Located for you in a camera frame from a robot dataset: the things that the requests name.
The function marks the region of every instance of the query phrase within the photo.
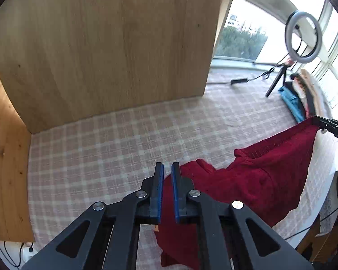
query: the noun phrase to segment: green foliage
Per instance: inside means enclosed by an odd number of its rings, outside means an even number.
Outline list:
[[[267,38],[265,34],[260,34],[260,29],[251,35],[248,31],[240,32],[227,26],[222,31],[215,55],[256,60]]]

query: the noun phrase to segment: checkered fabric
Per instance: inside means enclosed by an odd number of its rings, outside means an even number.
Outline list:
[[[212,69],[208,82],[258,76],[258,72]],[[92,203],[120,201],[172,162],[203,158],[217,169],[233,160],[233,150],[296,124],[270,79],[208,84],[203,97],[156,103],[69,123],[32,136],[28,166],[30,218],[38,248],[59,234]],[[301,202],[275,226],[283,237],[296,232],[323,193],[333,153],[332,136],[317,135]],[[137,269],[160,269],[153,226],[140,231]],[[168,269],[187,269],[172,266]]]

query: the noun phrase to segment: wooden panel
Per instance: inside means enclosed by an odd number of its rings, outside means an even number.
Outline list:
[[[6,0],[0,78],[29,131],[201,96],[220,0]]]
[[[30,138],[0,82],[1,241],[34,241],[27,199]]]

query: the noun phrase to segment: red garment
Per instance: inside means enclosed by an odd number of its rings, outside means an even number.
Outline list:
[[[202,159],[180,167],[195,189],[230,204],[240,200],[269,226],[274,226],[298,206],[318,127],[312,118],[244,149],[235,149],[235,160],[216,170]],[[175,223],[171,175],[164,180],[158,245],[162,266],[175,261],[199,269],[196,225]]]

